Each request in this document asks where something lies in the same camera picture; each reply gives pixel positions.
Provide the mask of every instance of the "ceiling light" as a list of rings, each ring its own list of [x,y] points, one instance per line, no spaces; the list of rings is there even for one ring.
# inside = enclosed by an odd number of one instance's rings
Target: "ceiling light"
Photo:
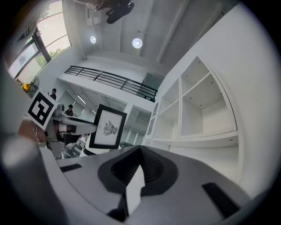
[[[140,47],[142,46],[142,41],[141,41],[141,39],[135,38],[135,39],[133,40],[133,46],[134,46],[135,48],[140,48]]]
[[[86,105],[87,105],[87,103],[79,96],[79,95],[77,95],[78,96],[78,98],[80,98],[80,100],[82,101],[82,102],[84,102]]]
[[[90,41],[95,44],[97,42],[97,39],[95,36],[91,36]]]

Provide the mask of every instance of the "ceiling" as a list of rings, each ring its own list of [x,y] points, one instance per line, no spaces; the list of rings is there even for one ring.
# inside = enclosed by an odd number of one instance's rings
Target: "ceiling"
[[[103,96],[97,92],[89,91],[67,82],[65,82],[65,84],[66,84],[66,90],[77,102],[79,102],[83,107],[87,107],[95,112],[97,111],[99,104],[106,105],[108,107],[111,107],[113,109],[122,112],[126,107],[126,104],[119,102],[115,99]],[[79,95],[87,104],[85,105],[77,97],[77,95]],[[141,134],[145,134],[150,117],[151,117],[151,112],[147,112],[141,109],[137,109],[136,107],[133,107],[129,115],[129,118],[125,124],[125,127],[133,131],[139,132]]]
[[[131,13],[114,24],[107,24],[107,9],[89,11],[76,4],[78,33],[85,55],[111,53],[126,61],[132,58],[161,65],[169,71],[185,53],[238,0],[133,0]],[[92,44],[90,36],[96,36]],[[140,38],[143,46],[136,49],[132,40]]]

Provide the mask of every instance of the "tree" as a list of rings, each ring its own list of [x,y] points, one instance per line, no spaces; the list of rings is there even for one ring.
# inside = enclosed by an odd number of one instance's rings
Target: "tree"
[[[56,55],[58,55],[62,51],[63,51],[62,49],[57,48],[55,52],[50,51],[49,55],[51,56],[51,58],[54,58]],[[39,64],[39,66],[41,68],[43,68],[47,64],[47,61],[46,61],[45,57],[42,54],[36,56],[35,59],[36,59],[37,63]]]
[[[59,53],[61,53],[63,50],[60,48],[57,48],[55,52],[50,51],[49,55],[51,56],[51,58],[54,58],[56,55],[58,55]]]
[[[41,68],[43,68],[47,64],[47,61],[42,54],[36,56],[35,59]]]
[[[45,18],[48,16],[48,14],[49,14],[48,11],[49,11],[49,9],[50,9],[49,5],[50,5],[50,4],[47,4],[47,5],[45,6],[45,8],[43,9],[42,14],[41,14],[40,17],[39,17],[39,20],[45,19]]]

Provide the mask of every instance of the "metal railing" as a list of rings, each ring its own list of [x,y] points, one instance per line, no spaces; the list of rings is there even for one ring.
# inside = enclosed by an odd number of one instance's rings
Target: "metal railing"
[[[74,65],[70,66],[70,68],[65,73],[104,83],[123,91],[135,94],[149,101],[155,102],[157,93],[156,89],[134,80],[127,79],[123,76],[108,73],[98,69],[90,69]]]

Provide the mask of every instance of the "picture frame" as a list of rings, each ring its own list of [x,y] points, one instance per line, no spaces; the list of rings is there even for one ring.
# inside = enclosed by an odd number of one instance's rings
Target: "picture frame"
[[[94,124],[97,131],[91,134],[89,148],[118,149],[127,113],[100,104]]]

